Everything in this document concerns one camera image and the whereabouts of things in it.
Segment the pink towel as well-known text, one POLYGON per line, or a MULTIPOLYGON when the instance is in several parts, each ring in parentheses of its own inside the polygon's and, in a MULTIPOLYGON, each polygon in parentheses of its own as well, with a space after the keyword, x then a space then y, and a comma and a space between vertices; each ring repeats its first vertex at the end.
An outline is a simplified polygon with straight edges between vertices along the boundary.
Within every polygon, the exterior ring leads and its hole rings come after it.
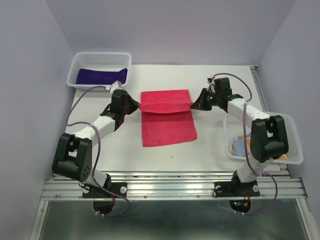
POLYGON ((140 95, 144 147, 160 147, 198 138, 187 89, 143 91, 140 95))

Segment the orange blue patchwork towel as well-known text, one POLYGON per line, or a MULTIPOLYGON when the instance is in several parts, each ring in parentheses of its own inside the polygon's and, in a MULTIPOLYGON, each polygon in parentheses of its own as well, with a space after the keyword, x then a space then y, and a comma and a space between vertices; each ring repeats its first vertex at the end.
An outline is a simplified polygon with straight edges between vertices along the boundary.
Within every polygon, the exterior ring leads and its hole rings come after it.
MULTIPOLYGON (((247 153, 251 153, 251 134, 248 133, 246 135, 246 147, 247 153)), ((246 151, 245 151, 245 137, 243 135, 238 136, 231 144, 229 148, 229 153, 232 158, 235 159, 246 159, 246 151)))

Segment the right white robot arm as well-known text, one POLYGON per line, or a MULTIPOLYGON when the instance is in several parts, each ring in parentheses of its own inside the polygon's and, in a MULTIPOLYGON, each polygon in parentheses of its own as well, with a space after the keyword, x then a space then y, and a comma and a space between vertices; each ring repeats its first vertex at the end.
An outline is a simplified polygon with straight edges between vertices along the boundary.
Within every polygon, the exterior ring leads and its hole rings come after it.
POLYGON ((264 175, 267 165, 287 154, 289 143, 284 118, 269 115, 250 105, 252 93, 248 99, 233 93, 229 77, 229 73, 209 77, 209 86, 201 90, 191 109, 211 111, 213 107, 219 107, 242 122, 244 136, 250 128, 250 140, 244 141, 246 163, 235 171, 235 180, 230 182, 231 192, 242 195, 248 190, 248 183, 264 175))

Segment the purple towel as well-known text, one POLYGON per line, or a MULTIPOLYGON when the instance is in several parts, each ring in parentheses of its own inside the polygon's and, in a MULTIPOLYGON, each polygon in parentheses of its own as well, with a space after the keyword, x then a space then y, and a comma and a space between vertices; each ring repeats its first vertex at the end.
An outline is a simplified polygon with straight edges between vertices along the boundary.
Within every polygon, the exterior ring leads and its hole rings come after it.
POLYGON ((118 81, 121 84, 125 84, 127 74, 127 68, 123 68, 120 71, 98 71, 82 68, 77 74, 75 83, 77 85, 112 85, 118 81))

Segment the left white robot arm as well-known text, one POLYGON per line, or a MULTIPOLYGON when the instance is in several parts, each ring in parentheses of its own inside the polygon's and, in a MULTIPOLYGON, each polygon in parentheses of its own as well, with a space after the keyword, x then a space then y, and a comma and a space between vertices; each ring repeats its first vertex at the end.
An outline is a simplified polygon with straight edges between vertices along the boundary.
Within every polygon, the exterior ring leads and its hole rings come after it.
POLYGON ((111 193, 111 176, 97 170, 101 153, 101 140, 115 132, 125 121, 125 116, 139 108, 127 91, 116 89, 111 94, 111 102, 93 122, 75 122, 68 126, 86 125, 76 133, 63 133, 57 143, 52 163, 52 172, 80 183, 94 186, 100 197, 111 193), (98 146, 96 161, 93 162, 93 147, 98 146))

